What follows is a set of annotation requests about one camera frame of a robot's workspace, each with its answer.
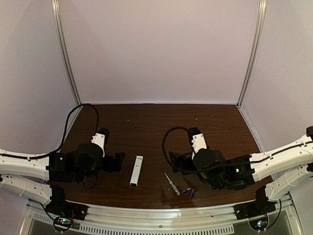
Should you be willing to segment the white remote control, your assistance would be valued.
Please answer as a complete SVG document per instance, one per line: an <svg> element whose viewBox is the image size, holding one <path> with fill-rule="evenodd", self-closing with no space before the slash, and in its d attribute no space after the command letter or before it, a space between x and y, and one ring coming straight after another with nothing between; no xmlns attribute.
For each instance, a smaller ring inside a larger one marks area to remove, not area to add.
<svg viewBox="0 0 313 235"><path fill-rule="evenodd" d="M143 156L137 155L135 162L134 162L134 167L132 171L132 175L130 178L130 186L135 186L137 187L138 185L138 180L140 177L140 172L141 172L141 167L142 167L142 162L143 162Z"/></svg>

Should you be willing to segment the clear tester screwdriver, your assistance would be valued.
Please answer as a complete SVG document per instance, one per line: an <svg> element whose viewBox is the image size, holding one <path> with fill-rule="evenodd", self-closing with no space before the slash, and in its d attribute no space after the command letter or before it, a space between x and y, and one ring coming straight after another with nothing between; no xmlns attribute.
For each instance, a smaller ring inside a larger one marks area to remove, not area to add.
<svg viewBox="0 0 313 235"><path fill-rule="evenodd" d="M174 182L169 178L169 176L168 176L165 172L164 172L164 175L165 175L165 177L166 177L166 179L167 179L169 185L171 186L171 188L172 188L173 191L175 192L175 194L176 194L177 196L180 196L181 193L180 193L179 189L177 188L177 186L174 184Z"/></svg>

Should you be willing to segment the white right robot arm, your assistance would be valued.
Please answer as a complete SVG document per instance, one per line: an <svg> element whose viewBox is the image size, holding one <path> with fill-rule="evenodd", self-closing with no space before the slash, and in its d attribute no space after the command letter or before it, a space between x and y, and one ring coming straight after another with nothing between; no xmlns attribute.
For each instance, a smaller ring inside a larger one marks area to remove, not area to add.
<svg viewBox="0 0 313 235"><path fill-rule="evenodd" d="M166 151L168 135L181 129L187 132L191 152ZM173 127L162 140L162 152L173 172L196 174L213 189L242 190L280 171L284 175L257 191L256 200L276 202L305 177L313 175L313 128L300 139L277 149L226 160L221 151L210 149L198 128Z"/></svg>

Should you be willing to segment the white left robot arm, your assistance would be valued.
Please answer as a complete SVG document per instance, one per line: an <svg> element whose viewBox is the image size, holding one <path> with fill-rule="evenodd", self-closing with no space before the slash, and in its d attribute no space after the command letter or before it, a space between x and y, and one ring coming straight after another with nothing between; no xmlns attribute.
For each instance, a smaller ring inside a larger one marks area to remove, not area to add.
<svg viewBox="0 0 313 235"><path fill-rule="evenodd" d="M124 152L106 155L104 144L95 142L81 144L68 153L50 152L38 156L1 150L0 173L19 176L29 182L84 184L89 177L97 177L100 171L119 172L124 157Z"/></svg>

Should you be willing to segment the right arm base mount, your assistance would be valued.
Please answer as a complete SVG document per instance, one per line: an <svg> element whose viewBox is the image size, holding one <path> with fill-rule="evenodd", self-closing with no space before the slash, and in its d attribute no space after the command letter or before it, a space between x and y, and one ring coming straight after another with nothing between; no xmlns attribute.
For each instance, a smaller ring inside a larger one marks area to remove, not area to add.
<svg viewBox="0 0 313 235"><path fill-rule="evenodd" d="M260 218L249 220L249 226L254 231L265 232L271 227L268 214L276 210L275 204L275 202L269 201L266 196L266 186L262 186L256 191L254 201L236 204L233 208L237 220L252 219L259 216Z"/></svg>

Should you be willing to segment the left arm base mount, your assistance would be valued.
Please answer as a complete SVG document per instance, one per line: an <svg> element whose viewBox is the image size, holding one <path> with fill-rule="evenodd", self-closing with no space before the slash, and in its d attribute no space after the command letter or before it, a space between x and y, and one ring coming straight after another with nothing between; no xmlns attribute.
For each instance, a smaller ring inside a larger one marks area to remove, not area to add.
<svg viewBox="0 0 313 235"><path fill-rule="evenodd" d="M88 206L73 203L66 200L64 190L59 186L49 186L51 194L49 202L44 206L44 211L52 219L52 226L56 232L65 233L72 225L74 220L84 221Z"/></svg>

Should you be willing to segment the right aluminium frame post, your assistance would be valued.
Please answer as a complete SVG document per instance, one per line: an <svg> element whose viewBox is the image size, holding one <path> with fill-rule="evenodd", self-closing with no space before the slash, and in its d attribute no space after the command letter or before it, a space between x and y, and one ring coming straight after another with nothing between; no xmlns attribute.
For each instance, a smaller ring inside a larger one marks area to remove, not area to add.
<svg viewBox="0 0 313 235"><path fill-rule="evenodd" d="M264 30L264 24L266 19L266 12L267 12L267 1L266 0L260 0L259 1L259 8L258 8L258 14L257 14L257 20L256 20L256 26L255 26L255 32L251 47L251 52L247 64L247 69L245 72L245 77L243 81L243 85L241 88L241 92L238 98L237 107L240 108L243 104L248 85L252 76L253 68L255 65L256 57L258 48L261 42L263 30Z"/></svg>

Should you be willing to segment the aluminium frame post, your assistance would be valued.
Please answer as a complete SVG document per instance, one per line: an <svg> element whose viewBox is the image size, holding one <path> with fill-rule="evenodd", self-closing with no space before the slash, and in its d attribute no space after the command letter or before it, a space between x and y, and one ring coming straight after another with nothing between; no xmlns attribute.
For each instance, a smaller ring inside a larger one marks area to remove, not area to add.
<svg viewBox="0 0 313 235"><path fill-rule="evenodd" d="M243 104L248 85L252 76L253 68L255 65L256 57L258 48L261 42L263 30L264 30L264 24L266 19L266 12L267 12L267 1L266 0L260 0L259 1L259 8L258 8L258 14L257 14L257 20L256 20L256 26L255 26L255 32L251 47L251 52L247 64L247 69L245 72L245 77L243 81L243 85L241 88L241 92L238 98L237 107L240 108Z"/></svg>
<svg viewBox="0 0 313 235"><path fill-rule="evenodd" d="M52 0L52 10L53 10L54 21L56 24L57 37L59 40L59 45L60 45L60 50L61 50L61 57L64 63L68 82L69 82L74 100L76 104L79 105L81 104L81 99L78 93L78 89L74 80L74 75L73 75L73 71L72 71L71 64L70 64L70 59L69 59L69 54L67 50L66 39L65 39L65 34L64 34L63 24L62 24L62 16L61 16L59 0Z"/></svg>

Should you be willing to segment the left aluminium frame post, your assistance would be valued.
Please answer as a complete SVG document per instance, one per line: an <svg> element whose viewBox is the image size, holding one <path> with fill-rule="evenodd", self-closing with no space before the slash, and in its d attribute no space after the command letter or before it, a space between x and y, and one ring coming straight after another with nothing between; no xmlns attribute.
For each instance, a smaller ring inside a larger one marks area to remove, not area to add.
<svg viewBox="0 0 313 235"><path fill-rule="evenodd" d="M79 105L81 104L81 99L78 93L78 89L74 80L74 75L73 75L73 71L72 71L71 64L70 64L70 59L69 59L69 54L67 50L66 39L65 39L65 34L64 34L63 24L62 24L62 16L61 16L59 0L52 0L52 10L53 10L54 21L56 24L57 37L59 40L59 45L60 45L60 50L61 50L61 57L64 63L68 82L69 82L74 100L76 104Z"/></svg>

